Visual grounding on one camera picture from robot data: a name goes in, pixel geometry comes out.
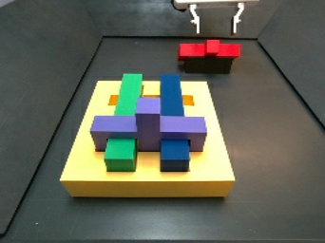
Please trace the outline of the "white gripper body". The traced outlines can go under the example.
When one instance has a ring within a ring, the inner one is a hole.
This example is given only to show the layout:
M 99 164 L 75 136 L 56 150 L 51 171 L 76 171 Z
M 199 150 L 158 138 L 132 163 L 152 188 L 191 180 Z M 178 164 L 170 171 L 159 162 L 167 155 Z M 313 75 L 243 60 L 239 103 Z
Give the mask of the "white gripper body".
M 186 10 L 190 6 L 198 9 L 211 9 L 235 6 L 238 3 L 255 4 L 258 2 L 259 0 L 172 0 L 172 6 L 176 10 Z

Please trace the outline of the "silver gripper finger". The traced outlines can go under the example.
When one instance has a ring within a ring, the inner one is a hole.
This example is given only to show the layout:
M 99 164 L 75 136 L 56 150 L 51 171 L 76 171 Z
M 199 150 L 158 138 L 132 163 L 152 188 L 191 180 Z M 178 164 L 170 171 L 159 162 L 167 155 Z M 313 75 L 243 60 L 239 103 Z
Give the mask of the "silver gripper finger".
M 241 15 L 243 13 L 245 10 L 245 3 L 243 2 L 238 2 L 237 4 L 237 13 L 233 17 L 233 22 L 231 22 L 231 35 L 237 35 L 238 33 L 238 23 L 241 22 Z
M 190 14 L 191 14 L 191 17 L 192 17 L 190 22 L 195 26 L 195 34 L 199 35 L 199 33 L 200 33 L 200 18 L 199 18 L 199 15 L 196 14 L 196 5 L 195 4 L 188 5 L 188 11 L 190 11 Z

